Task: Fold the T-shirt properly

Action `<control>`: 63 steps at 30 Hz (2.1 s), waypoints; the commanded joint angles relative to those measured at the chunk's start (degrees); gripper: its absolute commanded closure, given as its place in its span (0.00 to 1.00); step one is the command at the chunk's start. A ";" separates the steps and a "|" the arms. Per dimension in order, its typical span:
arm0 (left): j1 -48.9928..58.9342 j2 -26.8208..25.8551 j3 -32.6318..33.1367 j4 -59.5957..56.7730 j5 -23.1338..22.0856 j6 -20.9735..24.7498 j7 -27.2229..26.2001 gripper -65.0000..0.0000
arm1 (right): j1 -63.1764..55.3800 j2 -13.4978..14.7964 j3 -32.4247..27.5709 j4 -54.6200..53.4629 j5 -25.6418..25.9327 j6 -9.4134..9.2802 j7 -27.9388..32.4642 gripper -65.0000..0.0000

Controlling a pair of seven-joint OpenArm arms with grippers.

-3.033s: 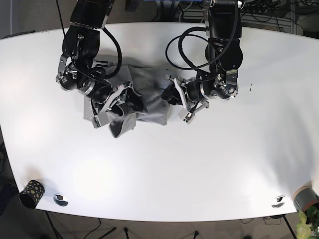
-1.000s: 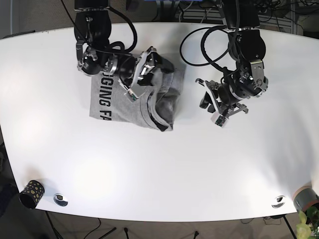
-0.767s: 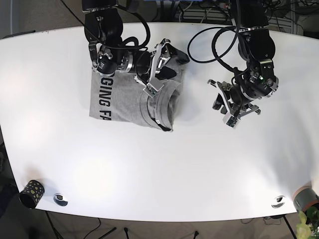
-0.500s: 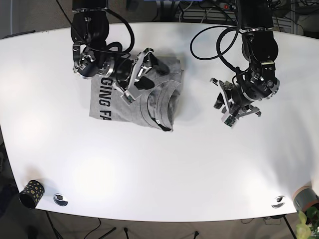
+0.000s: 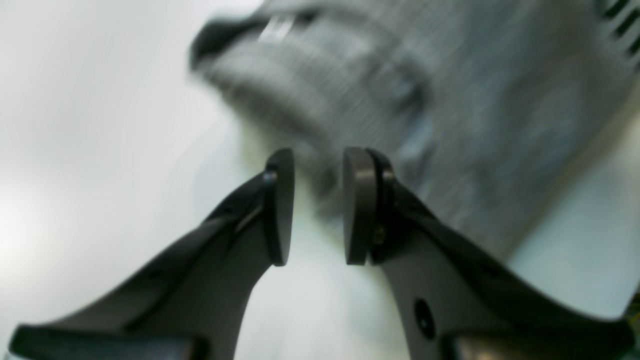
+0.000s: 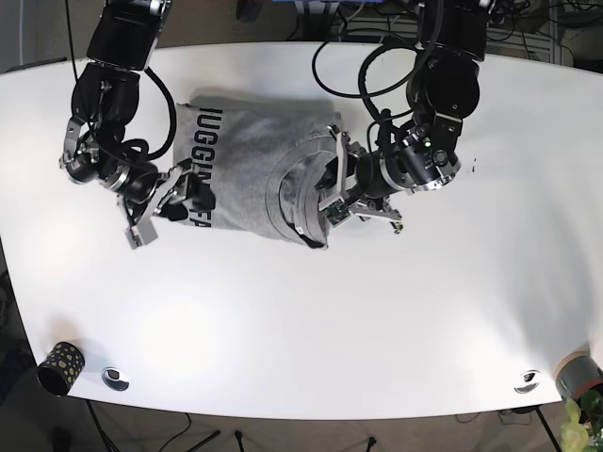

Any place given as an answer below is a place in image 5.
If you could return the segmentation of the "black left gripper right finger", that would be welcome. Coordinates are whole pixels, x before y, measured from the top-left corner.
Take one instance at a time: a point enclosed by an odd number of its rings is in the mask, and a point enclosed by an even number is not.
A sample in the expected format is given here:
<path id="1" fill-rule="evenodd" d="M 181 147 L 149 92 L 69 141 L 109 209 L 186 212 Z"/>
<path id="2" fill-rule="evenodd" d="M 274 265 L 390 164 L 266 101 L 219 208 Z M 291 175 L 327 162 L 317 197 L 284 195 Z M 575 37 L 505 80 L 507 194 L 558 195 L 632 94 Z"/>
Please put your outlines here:
<path id="1" fill-rule="evenodd" d="M 621 360 L 630 325 L 569 309 L 452 230 L 370 148 L 343 151 L 349 265 L 381 269 L 412 360 Z"/>

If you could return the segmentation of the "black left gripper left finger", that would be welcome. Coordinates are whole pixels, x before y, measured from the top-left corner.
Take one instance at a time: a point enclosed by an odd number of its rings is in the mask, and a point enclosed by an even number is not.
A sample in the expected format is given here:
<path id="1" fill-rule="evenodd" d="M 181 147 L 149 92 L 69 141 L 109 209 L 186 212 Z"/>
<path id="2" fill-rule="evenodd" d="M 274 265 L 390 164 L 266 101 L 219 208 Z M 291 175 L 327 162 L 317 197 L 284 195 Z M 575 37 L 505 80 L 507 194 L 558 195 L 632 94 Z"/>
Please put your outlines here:
<path id="1" fill-rule="evenodd" d="M 293 151 L 231 192 L 196 228 L 86 307 L 20 325 L 11 360 L 231 360 L 254 286 L 288 262 Z"/>

